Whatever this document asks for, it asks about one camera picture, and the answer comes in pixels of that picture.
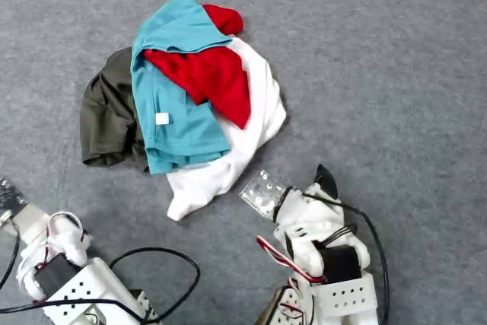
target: table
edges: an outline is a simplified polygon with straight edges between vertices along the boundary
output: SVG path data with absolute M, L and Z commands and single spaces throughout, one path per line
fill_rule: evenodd
M 365 210 L 390 267 L 394 325 L 487 322 L 487 0 L 200 0 L 237 9 L 242 38 L 269 60 L 289 121 L 235 188 L 183 221 L 165 216 L 164 176 L 81 163 L 81 96 L 108 55 L 167 0 L 0 0 L 0 167 L 49 212 L 78 214 L 95 253 L 183 251 L 202 281 L 167 324 L 252 324 L 289 271 L 256 244 L 272 237 L 238 198 L 260 169 L 299 187 L 319 162 Z M 360 222 L 349 216 L 348 220 Z M 380 264 L 365 225 L 358 235 Z M 0 234 L 0 264 L 12 237 Z M 157 254 L 118 272 L 159 311 L 193 272 Z M 12 279 L 2 306 L 28 302 Z M 4 325 L 48 324 L 42 311 Z

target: white 3d-printed part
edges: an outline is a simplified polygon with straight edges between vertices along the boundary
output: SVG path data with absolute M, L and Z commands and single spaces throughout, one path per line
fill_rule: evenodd
M 342 317 L 377 308 L 374 278 L 364 272 L 360 279 L 312 287 L 320 313 L 325 317 Z
M 122 302 L 140 317 L 145 312 L 129 290 L 100 258 L 90 260 L 75 277 L 61 287 L 48 301 L 105 298 Z M 66 304 L 45 307 L 44 313 L 55 325 L 82 323 L 80 319 L 91 307 L 96 306 L 107 320 L 107 325 L 138 325 L 139 322 L 114 304 Z

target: white t-shirt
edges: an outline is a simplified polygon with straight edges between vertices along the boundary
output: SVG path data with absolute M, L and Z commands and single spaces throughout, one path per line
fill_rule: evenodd
M 231 144 L 225 156 L 205 164 L 174 170 L 167 179 L 174 192 L 167 215 L 179 221 L 206 206 L 213 197 L 224 194 L 249 164 L 256 150 L 269 141 L 283 124 L 279 85 L 272 78 L 269 63 L 239 38 L 227 45 L 242 59 L 250 89 L 251 114 L 245 129 L 217 114 L 218 123 Z

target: pile of clothes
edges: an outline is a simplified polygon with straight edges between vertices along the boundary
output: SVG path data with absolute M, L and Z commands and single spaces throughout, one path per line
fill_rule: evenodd
M 165 173 L 174 220 L 226 193 L 286 117 L 269 64 L 234 36 L 243 28 L 238 12 L 195 0 L 147 19 L 84 93 L 83 162 Z

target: red t-shirt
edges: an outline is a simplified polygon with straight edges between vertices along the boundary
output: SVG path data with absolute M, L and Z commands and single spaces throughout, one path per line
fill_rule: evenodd
M 244 22 L 240 14 L 217 5 L 203 5 L 215 26 L 224 34 L 240 33 Z M 166 53 L 146 49 L 144 57 L 183 88 L 196 104 L 209 100 L 226 119 L 241 129 L 250 118 L 247 73 L 239 55 L 225 46 L 200 53 Z

